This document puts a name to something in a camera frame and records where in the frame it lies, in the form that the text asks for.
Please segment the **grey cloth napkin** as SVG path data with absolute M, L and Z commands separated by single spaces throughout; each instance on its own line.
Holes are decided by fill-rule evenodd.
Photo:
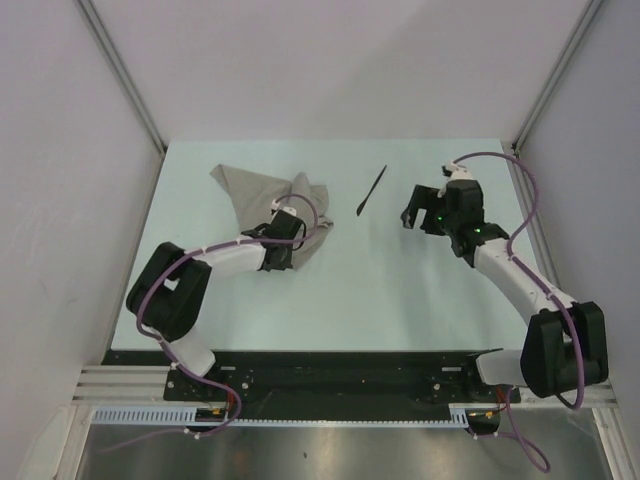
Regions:
M 268 222 L 273 200 L 284 201 L 294 207 L 298 217 L 311 229 L 314 216 L 303 197 L 313 204 L 318 216 L 317 229 L 310 240 L 293 252 L 294 270 L 300 270 L 308 263 L 334 227 L 334 222 L 327 216 L 327 187 L 312 184 L 304 172 L 299 172 L 293 180 L 285 180 L 219 164 L 210 175 L 229 196 L 241 230 Z

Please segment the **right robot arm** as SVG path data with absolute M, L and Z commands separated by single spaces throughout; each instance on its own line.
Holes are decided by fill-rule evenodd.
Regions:
M 587 387 L 607 380 L 602 309 L 595 302 L 577 302 L 515 254 L 511 236 L 486 222 L 477 181 L 452 180 L 444 190 L 415 186 L 401 221 L 406 229 L 448 237 L 454 255 L 489 279 L 527 327 L 521 349 L 477 355 L 476 367 L 461 376 L 469 399 L 484 401 L 497 385 L 526 387 L 561 402 L 573 391 L 576 398 L 569 406 L 577 409 Z

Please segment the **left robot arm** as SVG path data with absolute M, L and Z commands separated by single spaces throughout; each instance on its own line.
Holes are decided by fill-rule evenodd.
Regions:
M 154 250 L 128 293 L 126 308 L 143 335 L 189 370 L 185 385 L 197 398 L 210 399 L 221 387 L 221 376 L 212 369 L 215 354 L 196 328 L 209 283 L 245 272 L 290 269 L 306 234 L 306 223 L 285 208 L 232 241 L 190 252 L 164 242 Z

